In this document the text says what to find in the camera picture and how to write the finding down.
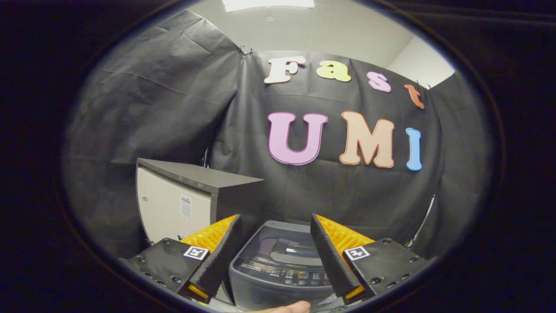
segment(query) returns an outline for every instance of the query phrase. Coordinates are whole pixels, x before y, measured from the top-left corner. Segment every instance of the ceiling light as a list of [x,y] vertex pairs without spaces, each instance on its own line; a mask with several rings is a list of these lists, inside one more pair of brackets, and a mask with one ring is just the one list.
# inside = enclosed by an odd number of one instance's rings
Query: ceiling light
[[314,8],[314,0],[222,0],[226,12],[233,12],[249,8],[289,6],[300,8]]

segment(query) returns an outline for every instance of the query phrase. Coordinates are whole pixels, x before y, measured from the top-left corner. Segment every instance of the finger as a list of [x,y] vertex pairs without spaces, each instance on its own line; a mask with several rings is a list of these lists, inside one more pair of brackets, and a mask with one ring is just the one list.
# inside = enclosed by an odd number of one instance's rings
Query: finger
[[311,308],[311,304],[307,301],[298,301],[287,307],[292,310],[292,313],[308,313]]
[[270,309],[264,309],[260,311],[248,311],[244,313],[294,313],[294,312],[289,307],[280,306],[280,307],[271,307]]
[[280,306],[280,307],[274,308],[269,313],[297,313],[297,312],[294,312],[291,308],[289,308],[287,306]]

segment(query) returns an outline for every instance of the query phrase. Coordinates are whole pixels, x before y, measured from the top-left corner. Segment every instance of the screw hole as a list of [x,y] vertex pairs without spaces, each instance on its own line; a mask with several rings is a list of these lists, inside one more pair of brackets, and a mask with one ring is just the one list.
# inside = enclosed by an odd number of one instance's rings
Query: screw hole
[[183,283],[183,279],[179,276],[172,276],[172,280],[176,283]]

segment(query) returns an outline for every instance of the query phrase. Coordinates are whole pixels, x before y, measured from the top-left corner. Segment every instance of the gray washing machine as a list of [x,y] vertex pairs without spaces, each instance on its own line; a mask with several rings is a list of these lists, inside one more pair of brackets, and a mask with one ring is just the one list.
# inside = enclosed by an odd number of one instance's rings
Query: gray washing machine
[[229,273],[235,304],[245,310],[305,300],[316,311],[335,298],[306,225],[267,221],[234,258]]

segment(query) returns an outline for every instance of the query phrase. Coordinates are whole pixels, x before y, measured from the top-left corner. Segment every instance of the letter i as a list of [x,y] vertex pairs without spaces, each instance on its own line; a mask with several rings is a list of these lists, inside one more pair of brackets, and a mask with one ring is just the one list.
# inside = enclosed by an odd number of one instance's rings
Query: letter i
[[405,133],[409,136],[408,169],[420,170],[423,168],[423,165],[421,164],[421,147],[419,143],[421,139],[421,132],[413,128],[408,128],[405,130]]

